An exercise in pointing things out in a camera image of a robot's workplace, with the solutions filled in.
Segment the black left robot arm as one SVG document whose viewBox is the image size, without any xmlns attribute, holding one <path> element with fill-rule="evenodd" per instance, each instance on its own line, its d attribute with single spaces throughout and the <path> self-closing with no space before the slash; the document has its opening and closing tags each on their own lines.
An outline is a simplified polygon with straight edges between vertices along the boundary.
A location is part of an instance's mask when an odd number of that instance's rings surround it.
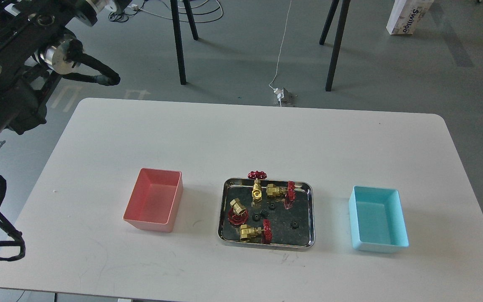
<svg viewBox="0 0 483 302">
<path fill-rule="evenodd" d="M 84 53 L 66 28 L 94 25 L 103 9 L 121 13 L 128 0 L 0 0 L 0 132 L 21 135 L 46 123 L 46 103 L 62 78 L 119 84 L 109 66 Z"/>
</svg>

